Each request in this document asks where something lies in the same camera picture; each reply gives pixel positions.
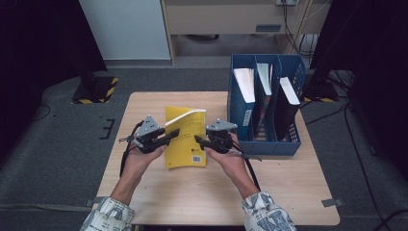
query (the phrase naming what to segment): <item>shirt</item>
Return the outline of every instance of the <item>shirt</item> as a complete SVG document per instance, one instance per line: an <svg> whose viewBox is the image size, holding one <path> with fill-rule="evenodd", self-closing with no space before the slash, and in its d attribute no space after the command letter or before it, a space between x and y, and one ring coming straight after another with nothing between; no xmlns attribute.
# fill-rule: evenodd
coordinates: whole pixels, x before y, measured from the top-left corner
<svg viewBox="0 0 408 231"><path fill-rule="evenodd" d="M268 192L257 192L242 203L245 211L244 227L247 231L294 231L288 213L273 202ZM129 206L104 197L98 207L91 211L81 231L130 231L135 211Z"/></svg>

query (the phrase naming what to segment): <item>yellow book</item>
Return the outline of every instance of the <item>yellow book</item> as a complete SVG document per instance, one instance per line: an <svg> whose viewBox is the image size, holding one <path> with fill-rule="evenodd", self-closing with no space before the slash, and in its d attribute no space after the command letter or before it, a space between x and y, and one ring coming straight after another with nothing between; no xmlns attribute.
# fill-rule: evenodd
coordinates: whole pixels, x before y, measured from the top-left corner
<svg viewBox="0 0 408 231"><path fill-rule="evenodd" d="M180 129L166 148L166 168L207 165L205 151L194 138L194 135L205 137L205 120L204 109L166 106L166 135Z"/></svg>

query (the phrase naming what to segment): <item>book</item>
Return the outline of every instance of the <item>book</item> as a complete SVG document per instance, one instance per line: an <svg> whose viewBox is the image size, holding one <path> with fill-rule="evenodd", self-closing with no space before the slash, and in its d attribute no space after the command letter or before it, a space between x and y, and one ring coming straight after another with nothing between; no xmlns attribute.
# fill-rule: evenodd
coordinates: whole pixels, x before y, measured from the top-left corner
<svg viewBox="0 0 408 231"><path fill-rule="evenodd" d="M228 119L235 123L240 141L248 141L249 125L255 104L254 70L235 68L228 89Z"/></svg>
<svg viewBox="0 0 408 231"><path fill-rule="evenodd" d="M280 78L276 97L273 119L276 138L281 141L288 133L291 124L294 123L294 117L300 107L300 101L288 77Z"/></svg>
<svg viewBox="0 0 408 231"><path fill-rule="evenodd" d="M180 129L165 151L166 168L204 167L206 154L194 136L206 136L206 110L166 106L166 135Z"/></svg>
<svg viewBox="0 0 408 231"><path fill-rule="evenodd" d="M272 96L271 77L273 66L271 64L257 64L255 77L255 105L252 116L252 129L254 138L257 138L264 126L265 114Z"/></svg>

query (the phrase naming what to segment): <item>white wall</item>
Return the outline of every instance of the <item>white wall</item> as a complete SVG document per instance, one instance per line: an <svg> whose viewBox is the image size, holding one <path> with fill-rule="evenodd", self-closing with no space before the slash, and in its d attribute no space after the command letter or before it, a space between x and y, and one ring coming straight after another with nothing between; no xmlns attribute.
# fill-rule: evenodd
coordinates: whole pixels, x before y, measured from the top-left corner
<svg viewBox="0 0 408 231"><path fill-rule="evenodd" d="M169 60L160 0L80 0L104 60Z"/></svg>

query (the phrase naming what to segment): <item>file holder compartment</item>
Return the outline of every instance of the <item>file holder compartment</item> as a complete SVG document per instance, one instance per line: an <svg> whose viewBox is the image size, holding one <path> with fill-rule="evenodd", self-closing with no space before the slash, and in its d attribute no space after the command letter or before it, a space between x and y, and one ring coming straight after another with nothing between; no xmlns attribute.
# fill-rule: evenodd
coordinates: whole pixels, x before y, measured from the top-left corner
<svg viewBox="0 0 408 231"><path fill-rule="evenodd" d="M276 102L276 95L279 89L279 80L281 77L289 77L293 84L293 89L299 97L302 92L303 82L306 75L306 67L300 55L280 55L280 54L233 54L231 55L231 70L227 98L227 119L231 121L231 100L234 100L234 94L231 93L231 85L234 83L234 68L254 68L255 80L258 75L256 63L272 64L272 97L268 105L268 110L265 116L264 129L265 138L260 141L253 136L252 122L249 123L249 134L247 139L240 140L240 145L243 151L249 155L262 156L292 156L296 153L298 147L301 145L299 133L295 123L290 126L286 138L278 141L275 134L273 123L274 105Z"/></svg>

